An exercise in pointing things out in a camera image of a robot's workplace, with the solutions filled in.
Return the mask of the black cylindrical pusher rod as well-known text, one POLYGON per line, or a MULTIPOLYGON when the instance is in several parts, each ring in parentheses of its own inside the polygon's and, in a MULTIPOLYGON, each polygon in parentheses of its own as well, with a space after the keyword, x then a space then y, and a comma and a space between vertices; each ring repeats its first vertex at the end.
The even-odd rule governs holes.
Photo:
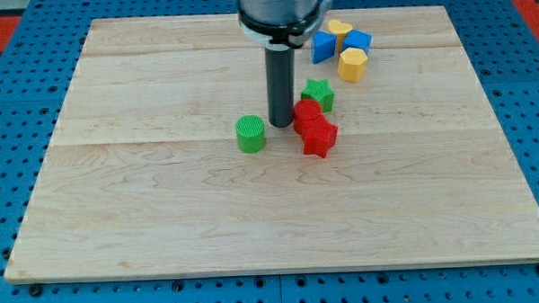
POLYGON ((265 49, 269 123, 288 127, 294 118, 294 50, 265 49))

